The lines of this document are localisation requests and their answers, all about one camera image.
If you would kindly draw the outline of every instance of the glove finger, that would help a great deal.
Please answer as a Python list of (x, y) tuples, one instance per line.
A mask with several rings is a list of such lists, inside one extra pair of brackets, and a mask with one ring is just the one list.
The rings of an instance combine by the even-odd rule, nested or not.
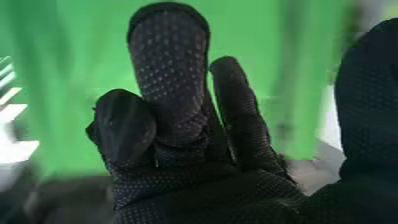
[(336, 105), (347, 161), (341, 177), (398, 167), (398, 19), (357, 40), (341, 61)]
[(146, 152), (153, 144), (157, 123), (144, 100), (126, 90), (116, 89), (100, 97), (94, 110), (94, 121), (85, 132), (107, 166), (151, 166), (155, 155)]
[(206, 20), (187, 5), (160, 3), (139, 10), (130, 22), (128, 46), (142, 98), (158, 123), (160, 166), (205, 162), (208, 42)]
[(236, 59), (222, 57), (213, 62), (210, 71), (228, 137), (242, 169), (265, 169), (286, 176), (286, 169), (270, 147), (270, 134), (258, 111), (256, 96)]
[(228, 144), (226, 131), (221, 125), (221, 119), (217, 116), (215, 105), (213, 105), (212, 95), (208, 90), (206, 90), (206, 96), (205, 96), (205, 114), (208, 117), (208, 133), (210, 133), (206, 159), (210, 162), (235, 164), (229, 144)]

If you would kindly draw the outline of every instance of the green backdrop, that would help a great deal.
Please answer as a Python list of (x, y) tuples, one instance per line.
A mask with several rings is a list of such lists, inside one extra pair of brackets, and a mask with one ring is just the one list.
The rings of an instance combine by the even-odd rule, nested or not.
[[(340, 54), (347, 0), (187, 0), (212, 25), (210, 59), (238, 57), (270, 123), (274, 147), (309, 159), (322, 90)], [(18, 101), (29, 103), (41, 173), (103, 172), (84, 128), (112, 88), (137, 92), (128, 19), (144, 0), (0, 0), (0, 57), (14, 60)]]

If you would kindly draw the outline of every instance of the green screen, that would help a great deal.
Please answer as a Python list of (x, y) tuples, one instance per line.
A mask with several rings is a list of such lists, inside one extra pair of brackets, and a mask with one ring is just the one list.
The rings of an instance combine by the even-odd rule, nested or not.
[[(274, 148), (295, 159), (311, 159), (348, 1), (181, 2), (210, 21), (210, 60), (231, 55), (242, 62)], [(132, 14), (149, 3), (0, 0), (0, 57), (13, 56), (43, 176), (105, 171), (84, 129), (98, 96), (112, 88), (137, 93), (126, 29)]]

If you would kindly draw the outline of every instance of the gloved hand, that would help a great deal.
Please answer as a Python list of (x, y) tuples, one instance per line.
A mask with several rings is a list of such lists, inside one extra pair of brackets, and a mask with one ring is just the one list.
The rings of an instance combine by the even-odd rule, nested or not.
[(87, 128), (114, 177), (116, 223), (398, 223), (396, 28), (398, 20), (377, 26), (343, 59), (336, 99), (348, 159), (341, 181), (306, 198), (231, 57), (210, 66), (224, 126), (217, 119), (206, 21), (176, 3), (139, 10), (128, 47), (142, 98), (112, 90)]
[[(304, 195), (270, 147), (231, 57), (210, 68), (224, 128), (219, 122), (206, 88), (208, 45), (208, 23), (187, 5), (162, 3), (139, 10), (128, 47), (142, 98), (112, 90), (87, 129), (114, 176), (116, 223), (295, 220), (286, 205)], [(258, 206), (270, 212), (256, 211)]]

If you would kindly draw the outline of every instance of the textured glove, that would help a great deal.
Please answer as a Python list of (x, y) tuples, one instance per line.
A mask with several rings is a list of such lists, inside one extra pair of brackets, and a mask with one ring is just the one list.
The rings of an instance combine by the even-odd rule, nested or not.
[[(210, 66), (224, 125), (219, 122), (206, 89), (206, 20), (196, 10), (176, 3), (160, 3), (139, 10), (130, 22), (128, 48), (142, 98), (126, 90), (112, 90), (98, 100), (94, 122), (87, 128), (114, 177), (117, 224), (398, 223), (393, 214), (398, 208), (396, 173), (386, 169), (398, 167), (398, 151), (389, 158), (379, 156), (368, 147), (370, 141), (359, 137), (364, 135), (348, 131), (359, 118), (352, 103), (364, 93), (356, 89), (350, 97), (343, 96), (347, 88), (370, 83), (370, 79), (361, 78), (368, 70), (356, 73), (354, 80), (348, 78), (364, 66), (356, 58), (373, 54), (366, 45), (386, 37), (380, 30), (393, 35), (388, 39), (396, 40), (396, 27), (396, 20), (380, 25), (343, 60), (336, 90), (338, 103), (345, 105), (347, 100), (352, 105), (347, 110), (340, 107), (347, 168), (341, 182), (306, 198), (270, 147), (256, 97), (231, 57), (221, 58)], [(377, 63), (380, 69), (396, 69), (396, 63), (388, 64), (382, 60), (386, 55), (373, 57), (384, 62)], [(377, 101), (379, 95), (368, 95), (366, 100), (372, 99)], [(373, 166), (386, 159), (389, 163), (379, 166), (377, 174), (356, 170), (357, 162)]]
[(270, 148), (231, 57), (212, 65), (226, 129), (219, 122), (206, 88), (208, 45), (208, 23), (189, 6), (162, 3), (139, 10), (128, 47), (142, 99), (110, 91), (89, 127), (116, 178), (117, 223), (252, 223), (247, 214), (265, 198), (261, 206), (276, 212), (258, 215), (267, 220), (276, 216), (276, 223), (295, 219), (286, 204), (304, 195)]

